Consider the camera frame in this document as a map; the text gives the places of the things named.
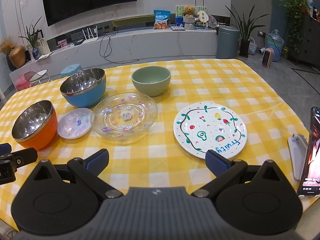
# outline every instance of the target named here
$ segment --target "yellow cloth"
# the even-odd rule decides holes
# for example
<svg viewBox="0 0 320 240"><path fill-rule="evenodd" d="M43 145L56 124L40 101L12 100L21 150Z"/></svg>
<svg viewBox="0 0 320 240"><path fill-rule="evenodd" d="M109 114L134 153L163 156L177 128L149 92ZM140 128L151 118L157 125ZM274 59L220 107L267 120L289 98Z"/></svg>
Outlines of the yellow cloth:
<svg viewBox="0 0 320 240"><path fill-rule="evenodd" d="M110 144L93 130L75 140L57 135L51 147L38 152L38 161L48 158L53 164L63 164L73 157L86 158L107 148L110 162L99 178L124 194L130 186L184 186L191 193L215 177L206 168L204 160L187 153L176 141L173 120L178 111L189 104L213 101L231 108L246 124L248 140L237 158L251 165L262 164L266 159L274 160L297 189L287 139L293 133L308 136L308 131L275 91L239 60L175 60L106 69L104 97L135 91L131 82L133 71L155 64L171 71L171 84L166 92L153 98L158 105L158 117L142 141L128 146ZM11 136L12 126L19 114L37 101L52 101L58 120L73 110L75 107L60 93L59 87L65 79L15 93L0 111L0 143L10 143L13 151L22 148ZM14 228L11 203L35 165L19 168L15 182L0 186L0 218ZM302 202L305 210L314 199L305 198Z"/></svg>

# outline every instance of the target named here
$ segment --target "wall outlet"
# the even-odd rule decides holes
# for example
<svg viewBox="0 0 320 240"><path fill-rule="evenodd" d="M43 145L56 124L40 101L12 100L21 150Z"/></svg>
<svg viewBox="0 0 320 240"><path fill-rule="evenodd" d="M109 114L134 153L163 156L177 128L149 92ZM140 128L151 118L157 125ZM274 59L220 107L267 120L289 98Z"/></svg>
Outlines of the wall outlet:
<svg viewBox="0 0 320 240"><path fill-rule="evenodd" d="M258 37L265 37L266 33L262 31L258 31Z"/></svg>

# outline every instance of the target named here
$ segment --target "gray tile floor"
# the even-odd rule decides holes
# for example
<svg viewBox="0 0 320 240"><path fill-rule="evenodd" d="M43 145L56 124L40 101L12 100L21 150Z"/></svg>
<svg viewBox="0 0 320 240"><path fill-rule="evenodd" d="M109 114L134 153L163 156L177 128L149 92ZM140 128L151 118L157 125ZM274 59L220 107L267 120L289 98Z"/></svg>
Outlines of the gray tile floor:
<svg viewBox="0 0 320 240"><path fill-rule="evenodd" d="M168 61L175 59L197 59L197 58L212 58L212 56L183 56L183 57L161 57L149 58L137 61L139 63ZM310 66L298 64L295 66L288 60L282 59L280 62L273 62L270 68L265 68L261 65L262 55L256 53L249 55L248 58L238 57L239 60L246 63L256 73L258 73L281 98L293 109L297 116L301 119L307 129L310 125L310 109L313 106L320 107L320 75L293 71L291 68L301 69L305 71L315 72ZM7 100L16 92L12 90L6 97ZM3 107L3 102L0 102L0 109Z"/></svg>

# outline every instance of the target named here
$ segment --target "pink container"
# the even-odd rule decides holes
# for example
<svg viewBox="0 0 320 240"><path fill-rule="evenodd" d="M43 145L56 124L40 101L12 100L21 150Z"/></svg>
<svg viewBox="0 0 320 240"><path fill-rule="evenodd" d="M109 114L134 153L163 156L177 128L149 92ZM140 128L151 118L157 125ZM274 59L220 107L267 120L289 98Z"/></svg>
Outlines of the pink container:
<svg viewBox="0 0 320 240"><path fill-rule="evenodd" d="M20 90L24 90L26 88L29 88L30 87L30 82L27 81L25 78L24 78L24 75L21 74L19 76L19 79L15 82L14 86L16 87L16 89L18 91Z"/></svg>

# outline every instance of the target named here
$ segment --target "white chair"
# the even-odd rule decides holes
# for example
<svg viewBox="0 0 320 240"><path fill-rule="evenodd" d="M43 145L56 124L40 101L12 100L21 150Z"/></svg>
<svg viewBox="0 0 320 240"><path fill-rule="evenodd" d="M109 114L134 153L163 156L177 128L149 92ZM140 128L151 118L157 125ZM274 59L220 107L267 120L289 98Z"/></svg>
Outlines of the white chair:
<svg viewBox="0 0 320 240"><path fill-rule="evenodd" d="M50 77L47 74L47 69L39 71L38 73L30 71L24 74L24 78L30 82L30 87L47 83L50 81Z"/></svg>

